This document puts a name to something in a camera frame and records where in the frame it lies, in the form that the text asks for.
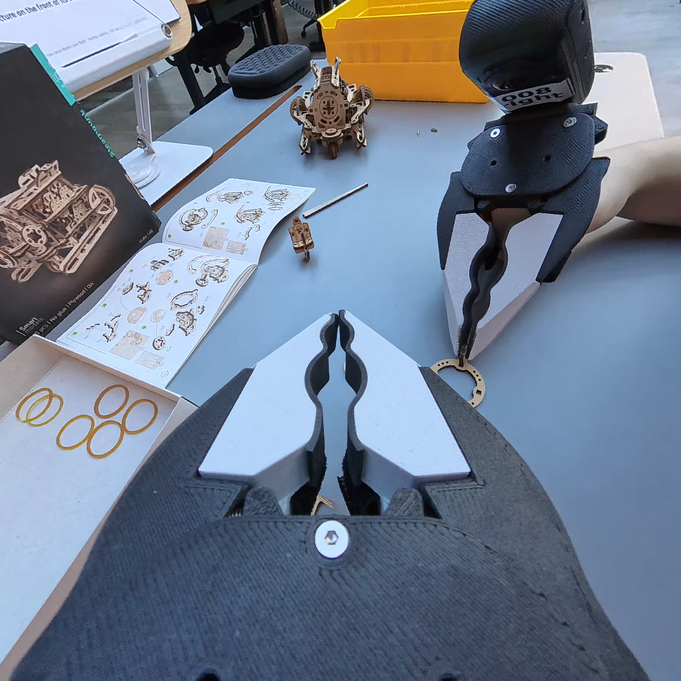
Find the thin wooden stick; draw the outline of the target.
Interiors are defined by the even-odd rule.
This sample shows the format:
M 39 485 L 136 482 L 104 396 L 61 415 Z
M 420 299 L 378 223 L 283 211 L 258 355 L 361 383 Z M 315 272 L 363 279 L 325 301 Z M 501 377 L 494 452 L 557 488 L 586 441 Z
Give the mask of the thin wooden stick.
M 361 184 L 361 185 L 359 185 L 359 186 L 357 186 L 353 189 L 350 189 L 350 190 L 336 196 L 335 198 L 333 198 L 331 200 L 325 201 L 324 203 L 319 204 L 318 206 L 303 212 L 302 217 L 303 218 L 310 218 L 314 215 L 317 215 L 320 212 L 327 210 L 328 208 L 336 205 L 337 203 L 353 196 L 354 194 L 361 192 L 363 189 L 367 188 L 368 186 L 369 186 L 369 183 L 363 183 L 363 184 Z

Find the small wooden model subassembly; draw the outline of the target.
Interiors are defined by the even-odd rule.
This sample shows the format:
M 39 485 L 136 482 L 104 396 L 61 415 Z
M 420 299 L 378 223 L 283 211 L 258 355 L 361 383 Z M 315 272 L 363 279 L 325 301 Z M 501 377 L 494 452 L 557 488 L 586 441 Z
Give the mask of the small wooden model subassembly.
M 302 254 L 305 261 L 310 261 L 310 251 L 314 249 L 315 244 L 308 223 L 303 222 L 301 217 L 295 216 L 289 228 L 289 234 L 295 253 Z

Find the person's right forearm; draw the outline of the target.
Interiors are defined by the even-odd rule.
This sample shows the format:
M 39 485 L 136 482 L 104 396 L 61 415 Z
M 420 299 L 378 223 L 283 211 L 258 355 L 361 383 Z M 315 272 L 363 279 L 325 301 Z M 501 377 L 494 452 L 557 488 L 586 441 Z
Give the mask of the person's right forearm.
M 610 164 L 587 233 L 614 217 L 680 226 L 680 135 L 619 146 Z

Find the wooden ring part with holes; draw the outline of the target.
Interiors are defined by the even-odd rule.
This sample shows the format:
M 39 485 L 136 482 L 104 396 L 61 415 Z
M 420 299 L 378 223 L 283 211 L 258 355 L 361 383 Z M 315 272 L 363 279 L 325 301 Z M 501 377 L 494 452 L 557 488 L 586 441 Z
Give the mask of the wooden ring part with holes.
M 431 365 L 430 368 L 435 374 L 438 374 L 440 370 L 445 368 L 453 368 L 459 372 L 468 373 L 475 381 L 475 387 L 472 390 L 471 399 L 468 400 L 468 404 L 470 404 L 473 408 L 478 407 L 480 405 L 486 393 L 486 385 L 481 374 L 477 371 L 477 369 L 474 366 L 472 366 L 469 363 L 468 360 L 465 359 L 441 360 Z

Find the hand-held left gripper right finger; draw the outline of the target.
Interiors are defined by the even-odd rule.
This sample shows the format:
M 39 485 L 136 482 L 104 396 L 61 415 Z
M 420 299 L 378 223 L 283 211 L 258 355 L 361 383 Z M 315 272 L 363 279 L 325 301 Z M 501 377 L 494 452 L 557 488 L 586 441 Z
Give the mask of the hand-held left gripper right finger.
M 471 469 L 417 362 L 347 311 L 339 313 L 347 383 L 347 450 L 339 479 L 352 515 L 378 515 L 396 490 Z

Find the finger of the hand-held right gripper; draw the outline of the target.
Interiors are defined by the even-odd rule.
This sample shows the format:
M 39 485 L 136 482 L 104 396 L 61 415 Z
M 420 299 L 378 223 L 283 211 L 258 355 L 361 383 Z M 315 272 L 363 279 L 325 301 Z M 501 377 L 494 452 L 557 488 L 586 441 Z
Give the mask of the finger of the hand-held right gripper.
M 464 321 L 463 304 L 471 291 L 471 261 L 483 247 L 488 237 L 488 224 L 476 213 L 459 214 L 454 228 L 443 272 L 443 284 L 449 335 L 454 350 L 458 350 L 459 332 Z M 492 292 L 489 310 L 477 327 L 477 336 L 468 358 L 472 360 L 498 335 L 504 322 L 495 321 L 504 316 L 506 303 L 503 297 Z
M 515 224 L 506 237 L 508 263 L 492 288 L 487 313 L 477 326 L 469 360 L 481 353 L 537 291 L 537 275 L 562 219 L 539 213 Z M 471 290 L 470 266 L 488 236 L 487 223 L 475 213 L 460 215 L 460 305 Z

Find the white board with printed paper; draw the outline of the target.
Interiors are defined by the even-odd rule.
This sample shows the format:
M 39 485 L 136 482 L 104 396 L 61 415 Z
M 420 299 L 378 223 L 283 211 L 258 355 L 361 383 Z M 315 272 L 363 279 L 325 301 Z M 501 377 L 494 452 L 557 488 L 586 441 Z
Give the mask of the white board with printed paper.
M 171 1 L 2 1 L 1 42 L 37 48 L 71 90 L 168 47 Z

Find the group of yellow rubber bands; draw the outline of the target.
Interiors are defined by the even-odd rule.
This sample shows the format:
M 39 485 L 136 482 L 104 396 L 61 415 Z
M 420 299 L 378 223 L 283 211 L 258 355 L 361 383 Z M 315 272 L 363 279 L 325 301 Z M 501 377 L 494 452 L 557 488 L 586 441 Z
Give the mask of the group of yellow rubber bands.
M 24 396 L 14 417 L 31 428 L 46 427 L 61 415 L 65 398 L 49 387 L 39 387 Z M 128 386 L 114 383 L 105 387 L 86 408 L 76 412 L 59 427 L 55 445 L 70 452 L 84 447 L 94 459 L 103 459 L 122 446 L 125 437 L 140 435 L 155 425 L 159 404 L 153 398 L 134 398 Z

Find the white cardboard box tray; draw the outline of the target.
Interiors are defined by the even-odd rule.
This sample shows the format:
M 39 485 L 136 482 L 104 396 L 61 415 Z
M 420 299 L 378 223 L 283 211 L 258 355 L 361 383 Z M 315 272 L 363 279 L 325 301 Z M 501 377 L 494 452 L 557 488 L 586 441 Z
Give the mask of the white cardboard box tray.
M 91 458 L 84 447 L 62 451 L 56 432 L 84 413 L 108 385 L 128 386 L 134 398 L 153 398 L 158 419 L 125 437 L 115 453 Z M 18 402 L 39 387 L 66 405 L 51 424 L 17 421 Z M 82 570 L 110 507 L 147 456 L 196 406 L 33 336 L 1 362 L 1 679 L 56 614 Z

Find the assembled wooden model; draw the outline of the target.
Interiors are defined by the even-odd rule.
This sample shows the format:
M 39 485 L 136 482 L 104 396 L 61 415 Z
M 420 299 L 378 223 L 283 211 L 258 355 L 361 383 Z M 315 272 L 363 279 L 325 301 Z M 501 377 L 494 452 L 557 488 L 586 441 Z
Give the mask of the assembled wooden model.
M 353 138 L 357 148 L 367 145 L 364 115 L 373 104 L 373 94 L 368 87 L 344 81 L 339 74 L 340 63 L 340 57 L 333 66 L 320 68 L 312 63 L 314 87 L 291 103 L 292 118 L 302 125 L 302 154 L 311 152 L 313 141 L 322 143 L 333 159 L 346 138 Z

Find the white rounded board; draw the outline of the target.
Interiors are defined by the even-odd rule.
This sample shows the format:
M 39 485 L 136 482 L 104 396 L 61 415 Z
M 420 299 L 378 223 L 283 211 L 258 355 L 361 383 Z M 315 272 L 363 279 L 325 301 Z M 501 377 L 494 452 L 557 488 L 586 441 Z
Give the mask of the white rounded board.
M 665 134 L 645 56 L 631 52 L 596 52 L 598 65 L 610 71 L 594 75 L 584 101 L 597 103 L 597 115 L 608 124 L 607 136 L 596 145 L 595 156 L 630 143 L 662 138 Z

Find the open instruction booklet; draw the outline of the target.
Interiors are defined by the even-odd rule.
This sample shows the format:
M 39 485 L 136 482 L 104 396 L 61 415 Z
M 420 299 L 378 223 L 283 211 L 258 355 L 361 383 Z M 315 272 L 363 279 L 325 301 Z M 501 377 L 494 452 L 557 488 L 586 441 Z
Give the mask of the open instruction booklet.
M 58 342 L 166 387 L 258 267 L 269 234 L 313 192 L 230 178 L 189 201 Z

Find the yellow plastic bin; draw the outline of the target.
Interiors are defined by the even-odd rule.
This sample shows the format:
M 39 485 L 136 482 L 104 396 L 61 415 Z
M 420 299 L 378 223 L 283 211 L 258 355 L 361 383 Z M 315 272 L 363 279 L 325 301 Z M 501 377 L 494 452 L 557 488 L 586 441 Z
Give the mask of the yellow plastic bin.
M 472 1 L 345 1 L 319 19 L 329 63 L 376 99 L 484 104 L 458 61 Z

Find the black office chair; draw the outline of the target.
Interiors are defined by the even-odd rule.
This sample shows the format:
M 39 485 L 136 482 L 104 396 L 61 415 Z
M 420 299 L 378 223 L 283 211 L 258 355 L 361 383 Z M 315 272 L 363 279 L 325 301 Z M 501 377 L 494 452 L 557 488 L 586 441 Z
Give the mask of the black office chair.
M 192 38 L 180 52 L 166 58 L 166 62 L 178 68 L 194 105 L 191 110 L 193 114 L 230 89 L 229 83 L 221 79 L 218 67 L 225 75 L 229 73 L 227 54 L 242 43 L 244 31 L 239 22 L 217 22 L 208 1 L 189 4 L 189 12 Z M 202 93 L 195 77 L 200 69 L 214 73 L 216 79 L 215 87 L 206 95 Z

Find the black model kit box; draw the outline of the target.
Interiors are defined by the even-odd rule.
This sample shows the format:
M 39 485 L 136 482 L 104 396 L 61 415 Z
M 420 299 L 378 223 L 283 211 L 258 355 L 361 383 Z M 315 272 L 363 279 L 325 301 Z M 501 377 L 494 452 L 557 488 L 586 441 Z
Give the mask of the black model kit box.
M 160 222 L 37 50 L 1 44 L 1 339 L 47 334 Z

